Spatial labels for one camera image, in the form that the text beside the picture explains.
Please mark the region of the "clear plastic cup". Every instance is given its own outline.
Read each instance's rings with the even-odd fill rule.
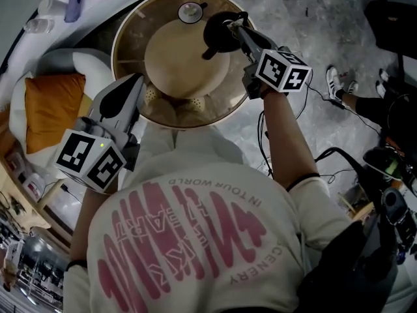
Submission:
[[[54,25],[55,22],[53,20],[47,18],[35,18],[33,20],[29,20],[23,26],[23,30],[27,33],[46,34],[53,29]]]

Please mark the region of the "beige circular table base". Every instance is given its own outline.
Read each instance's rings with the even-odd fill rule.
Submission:
[[[153,34],[145,50],[145,68],[151,82],[173,98],[203,97],[221,84],[229,70],[230,54],[204,60],[206,21],[186,24],[173,20]]]

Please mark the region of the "white wall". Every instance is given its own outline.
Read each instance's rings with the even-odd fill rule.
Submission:
[[[0,0],[0,64],[40,0]]]

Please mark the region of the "white cup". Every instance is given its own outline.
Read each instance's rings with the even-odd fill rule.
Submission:
[[[68,4],[59,0],[42,0],[38,7],[40,16],[64,16]]]

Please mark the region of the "cup handle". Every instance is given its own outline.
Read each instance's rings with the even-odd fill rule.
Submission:
[[[210,60],[214,57],[214,55],[218,53],[218,49],[208,48],[205,53],[201,55],[204,60]]]

